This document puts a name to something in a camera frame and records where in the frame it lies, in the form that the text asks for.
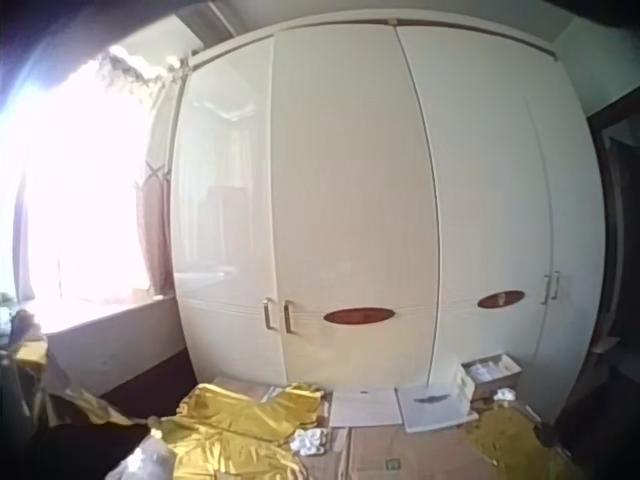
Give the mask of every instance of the wardrobe top trim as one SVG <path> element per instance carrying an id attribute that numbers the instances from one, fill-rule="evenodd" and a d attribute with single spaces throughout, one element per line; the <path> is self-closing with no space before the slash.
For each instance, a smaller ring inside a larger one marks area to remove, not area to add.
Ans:
<path id="1" fill-rule="evenodd" d="M 193 69 L 198 69 L 233 50 L 237 50 L 245 45 L 271 37 L 284 30 L 340 23 L 384 23 L 398 26 L 424 25 L 473 30 L 508 38 L 540 50 L 554 58 L 556 56 L 550 43 L 514 28 L 500 25 L 499 23 L 468 17 L 466 15 L 435 12 L 430 10 L 375 9 L 313 15 L 261 28 L 227 40 L 226 42 L 194 55 L 189 59 L 189 66 Z"/>

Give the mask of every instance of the window sill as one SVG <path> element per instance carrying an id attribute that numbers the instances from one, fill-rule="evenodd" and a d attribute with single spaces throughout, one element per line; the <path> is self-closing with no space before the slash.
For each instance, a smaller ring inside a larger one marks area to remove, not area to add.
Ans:
<path id="1" fill-rule="evenodd" d="M 19 308 L 24 308 L 35 315 L 42 333 L 55 335 L 81 325 L 107 320 L 122 312 L 135 310 L 167 298 L 171 296 L 119 304 L 99 304 L 70 299 L 33 300 L 21 304 Z"/>

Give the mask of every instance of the gold foil sheet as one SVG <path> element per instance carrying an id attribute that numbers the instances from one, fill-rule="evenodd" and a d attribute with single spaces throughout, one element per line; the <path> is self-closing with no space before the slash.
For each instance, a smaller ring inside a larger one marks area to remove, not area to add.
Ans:
<path id="1" fill-rule="evenodd" d="M 266 402 L 210 384 L 198 385 L 161 420 L 162 439 L 176 453 L 174 479 L 304 478 L 287 440 L 297 428 L 315 426 L 323 392 L 293 385 Z"/>
<path id="2" fill-rule="evenodd" d="M 499 480 L 574 480 L 578 468 L 557 449 L 543 447 L 534 423 L 516 408 L 488 410 L 467 426 L 471 443 L 497 467 Z"/>

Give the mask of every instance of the gold fabric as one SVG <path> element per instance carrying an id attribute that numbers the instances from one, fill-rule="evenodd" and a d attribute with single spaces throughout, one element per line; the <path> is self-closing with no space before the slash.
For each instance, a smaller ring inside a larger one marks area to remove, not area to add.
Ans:
<path id="1" fill-rule="evenodd" d="M 177 455 L 174 479 L 211 479 L 216 472 L 303 478 L 304 466 L 287 440 L 297 428 L 315 426 L 322 395 L 293 385 L 260 403 L 215 385 L 198 385 L 175 417 L 161 420 L 162 439 Z"/>
<path id="2" fill-rule="evenodd" d="M 534 423 L 516 408 L 497 408 L 467 427 L 471 443 L 497 467 L 500 480 L 573 480 L 576 466 L 557 449 L 543 447 Z"/>
<path id="3" fill-rule="evenodd" d="M 25 368 L 41 369 L 47 365 L 47 341 L 22 343 L 16 352 L 16 364 Z"/>
<path id="4" fill-rule="evenodd" d="M 72 385 L 68 387 L 61 396 L 75 403 L 76 406 L 86 413 L 91 423 L 95 423 L 97 425 L 101 425 L 103 423 L 115 423 L 117 425 L 124 426 L 134 424 L 131 419 L 122 415 L 109 405 L 109 403 L 105 402 L 101 398 L 94 397 L 89 392 L 78 386 Z"/>

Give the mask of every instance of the glossy white door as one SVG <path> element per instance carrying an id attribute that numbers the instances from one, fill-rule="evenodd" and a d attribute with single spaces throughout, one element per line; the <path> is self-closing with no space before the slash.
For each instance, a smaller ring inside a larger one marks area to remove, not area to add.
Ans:
<path id="1" fill-rule="evenodd" d="M 172 179 L 176 294 L 200 381 L 284 384 L 275 301 L 269 115 L 273 39 L 194 72 Z"/>
<path id="2" fill-rule="evenodd" d="M 507 352 L 527 369 L 546 306 L 551 229 L 544 164 L 525 99 L 538 52 L 486 34 L 398 28 L 433 156 L 441 287 L 430 381 Z M 525 297 L 487 310 L 487 295 Z"/>
<path id="3" fill-rule="evenodd" d="M 433 179 L 416 94 L 393 28 L 276 34 L 274 246 L 289 381 L 425 382 L 438 284 Z M 390 320 L 327 323 L 385 307 Z"/>
<path id="4" fill-rule="evenodd" d="M 584 362 L 598 313 L 604 204 L 593 141 L 561 64 L 541 58 L 530 89 L 549 182 L 554 273 L 535 362 L 521 384 L 534 410 L 553 421 Z"/>

